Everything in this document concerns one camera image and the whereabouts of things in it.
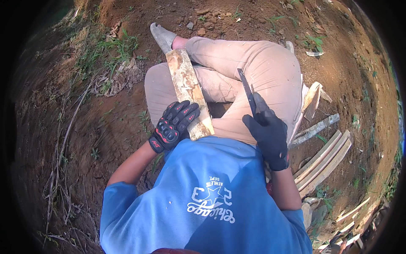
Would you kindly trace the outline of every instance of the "wood piece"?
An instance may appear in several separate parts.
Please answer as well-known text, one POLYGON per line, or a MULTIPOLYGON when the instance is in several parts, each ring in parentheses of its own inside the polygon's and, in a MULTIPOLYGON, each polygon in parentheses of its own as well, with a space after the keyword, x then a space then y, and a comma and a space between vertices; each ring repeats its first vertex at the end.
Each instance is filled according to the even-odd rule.
POLYGON ((178 100, 189 100, 199 104, 200 116, 188 126, 191 140, 214 134, 212 120, 203 97, 202 90, 193 70, 189 56, 184 49, 176 49, 166 54, 173 86, 178 100))
POLYGON ((337 165, 343 160, 344 156, 347 154, 347 151, 351 147, 351 140, 347 139, 344 146, 340 149, 337 155, 333 158, 333 160, 324 168, 324 170, 315 178, 312 182, 310 182, 303 190, 300 191, 300 197, 303 198, 310 192, 314 191, 316 186, 318 186, 321 182, 323 182, 331 172, 337 167, 337 165))
POLYGON ((345 231, 349 230, 350 227, 352 227, 354 224, 355 224, 355 222, 352 221, 350 224, 348 224, 348 225, 345 226, 343 229, 341 229, 340 232, 342 233, 342 232, 345 232, 345 231))
POLYGON ((341 138, 343 134, 341 131, 337 130, 335 134, 329 139, 327 144, 323 146, 323 148, 316 153, 316 155, 309 160, 302 168, 300 168, 294 175, 293 178, 295 179, 295 183, 300 182, 305 176, 309 174, 319 163, 323 160, 324 157, 333 149, 335 144, 337 144, 338 140, 341 138))
POLYGON ((306 118, 309 122, 313 119, 314 113, 316 112, 317 107, 319 106, 320 101, 320 89, 322 85, 318 85, 316 89, 316 93, 311 100, 311 103, 307 107, 306 113, 304 113, 303 117, 306 118))
POLYGON ((338 154, 341 148, 344 146, 347 139, 350 137, 349 130, 341 136, 339 141, 335 144, 335 146, 331 149, 331 151, 325 156, 325 158, 317 165, 311 172, 308 173, 307 176, 301 177, 302 180, 296 184, 299 191, 303 190, 309 183, 313 181, 326 167, 329 163, 335 158, 336 154, 338 154))
POLYGON ((349 216, 350 214, 352 214, 353 212, 355 212, 356 210, 358 210, 359 208, 361 208, 364 204, 366 204, 371 197, 367 198, 367 200, 365 200, 364 202, 362 202, 359 206, 357 206, 354 210, 352 210, 351 212, 346 213, 345 215, 341 216, 340 218, 337 218, 337 220, 335 220, 336 222, 341 221, 342 219, 346 218, 347 216, 349 216))
POLYGON ((331 115, 328 118, 324 119, 323 121, 318 122, 317 124, 313 125, 312 127, 299 132, 295 135, 294 140, 292 140, 289 148, 294 148, 301 143, 305 142, 309 138, 312 138, 314 135, 319 133, 321 130, 324 130, 327 126, 337 122, 340 120, 340 115, 337 113, 335 115, 331 115))
POLYGON ((330 98, 330 96, 323 89, 320 89, 320 97, 325 99, 329 103, 333 102, 333 100, 330 98))

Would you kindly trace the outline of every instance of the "black glove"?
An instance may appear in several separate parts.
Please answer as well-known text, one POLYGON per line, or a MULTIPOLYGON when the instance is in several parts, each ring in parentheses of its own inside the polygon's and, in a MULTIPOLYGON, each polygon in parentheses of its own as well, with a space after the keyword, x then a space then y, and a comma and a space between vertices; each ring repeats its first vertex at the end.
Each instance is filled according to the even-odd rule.
POLYGON ((281 171, 289 166, 287 154, 287 125, 279 119, 275 112, 268 107, 259 93, 253 93, 254 100, 260 113, 254 118, 244 115, 242 121, 258 142, 263 158, 273 171, 281 171))
POLYGON ((171 150, 188 134, 186 127, 200 115, 199 104, 190 104, 185 100, 174 102, 164 111, 155 131, 149 138, 149 144, 156 153, 171 150))

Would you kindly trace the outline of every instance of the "gray sandal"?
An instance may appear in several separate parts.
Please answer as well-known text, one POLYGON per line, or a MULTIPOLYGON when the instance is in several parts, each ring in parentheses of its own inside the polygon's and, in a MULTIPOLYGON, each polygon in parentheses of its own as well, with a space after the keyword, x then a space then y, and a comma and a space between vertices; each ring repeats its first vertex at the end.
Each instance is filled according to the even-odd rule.
POLYGON ((158 43, 164 54, 172 50, 172 42, 177 36, 175 33, 166 30, 162 26, 158 26, 156 22, 152 23, 150 26, 151 34, 158 43))

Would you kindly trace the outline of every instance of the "star graphic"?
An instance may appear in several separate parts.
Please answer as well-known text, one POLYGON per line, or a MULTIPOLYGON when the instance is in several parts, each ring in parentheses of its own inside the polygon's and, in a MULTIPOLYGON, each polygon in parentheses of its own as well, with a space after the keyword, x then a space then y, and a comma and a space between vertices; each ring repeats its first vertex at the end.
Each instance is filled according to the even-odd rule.
POLYGON ((214 190, 210 188, 207 188, 207 190, 209 191, 209 195, 207 198, 203 199, 211 202, 211 204, 207 205, 214 205, 217 202, 217 199, 220 199, 219 202, 224 203, 224 197, 220 194, 221 186, 215 188, 214 190))

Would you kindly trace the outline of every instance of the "beige pants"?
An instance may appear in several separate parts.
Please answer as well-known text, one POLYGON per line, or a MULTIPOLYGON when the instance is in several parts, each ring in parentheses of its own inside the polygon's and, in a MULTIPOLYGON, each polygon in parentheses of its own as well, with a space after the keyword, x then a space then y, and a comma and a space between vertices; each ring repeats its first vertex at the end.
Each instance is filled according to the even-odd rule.
MULTIPOLYGON (((302 105, 300 66, 284 47, 270 41, 225 41, 193 37, 186 44, 207 102, 233 102, 218 119, 212 119, 215 136, 256 144, 242 122, 252 115, 237 68, 241 68, 276 115, 287 124, 287 143, 295 132, 302 105)), ((166 107, 177 101, 168 64, 151 67, 145 76, 145 96, 153 125, 166 107)))

